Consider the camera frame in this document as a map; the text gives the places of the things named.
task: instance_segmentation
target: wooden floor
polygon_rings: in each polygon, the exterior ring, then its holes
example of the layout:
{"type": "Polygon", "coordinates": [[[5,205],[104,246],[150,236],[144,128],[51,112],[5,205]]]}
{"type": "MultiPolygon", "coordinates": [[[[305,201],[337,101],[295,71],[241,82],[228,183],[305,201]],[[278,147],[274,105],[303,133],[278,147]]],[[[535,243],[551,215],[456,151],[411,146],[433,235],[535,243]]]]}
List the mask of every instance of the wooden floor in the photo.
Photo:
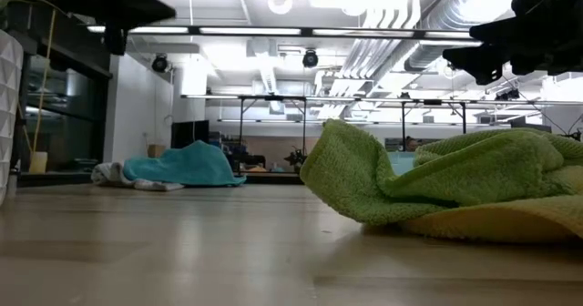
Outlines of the wooden floor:
{"type": "Polygon", "coordinates": [[[0,211],[0,304],[576,305],[583,247],[362,229],[302,186],[20,189],[0,211]]]}

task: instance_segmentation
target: teal towel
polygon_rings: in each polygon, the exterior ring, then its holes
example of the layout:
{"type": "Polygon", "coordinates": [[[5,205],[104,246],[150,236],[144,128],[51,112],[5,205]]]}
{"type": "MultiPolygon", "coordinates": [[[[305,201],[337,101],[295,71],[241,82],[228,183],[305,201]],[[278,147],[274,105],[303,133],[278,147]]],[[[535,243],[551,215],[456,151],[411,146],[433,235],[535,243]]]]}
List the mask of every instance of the teal towel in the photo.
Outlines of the teal towel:
{"type": "Polygon", "coordinates": [[[124,164],[126,178],[180,183],[190,186],[238,186],[222,150],[202,141],[182,149],[168,149],[160,158],[136,157],[124,164]]]}

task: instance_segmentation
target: white textured panel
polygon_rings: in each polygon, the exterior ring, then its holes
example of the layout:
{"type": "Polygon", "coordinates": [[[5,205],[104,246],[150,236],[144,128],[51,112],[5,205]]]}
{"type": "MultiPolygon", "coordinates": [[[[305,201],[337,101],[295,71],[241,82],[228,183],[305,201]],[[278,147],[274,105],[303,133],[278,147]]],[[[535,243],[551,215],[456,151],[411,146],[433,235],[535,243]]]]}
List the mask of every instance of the white textured panel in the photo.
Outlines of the white textured panel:
{"type": "Polygon", "coordinates": [[[20,44],[6,32],[0,31],[0,205],[5,197],[10,169],[22,59],[20,44]]]}

